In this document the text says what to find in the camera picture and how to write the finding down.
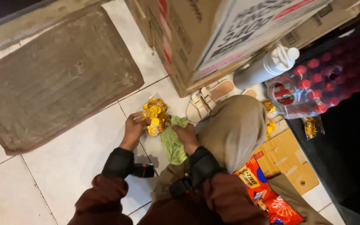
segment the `red snack bag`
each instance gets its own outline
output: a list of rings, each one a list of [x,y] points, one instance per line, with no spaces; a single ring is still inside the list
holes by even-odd
[[[245,166],[233,174],[244,181],[253,203],[267,213],[271,224],[296,225],[303,221],[303,218],[270,188],[254,155]]]

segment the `brown door mat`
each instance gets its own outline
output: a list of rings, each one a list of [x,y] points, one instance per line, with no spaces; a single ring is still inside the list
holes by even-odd
[[[78,11],[0,60],[0,144],[31,151],[143,84],[105,10]]]

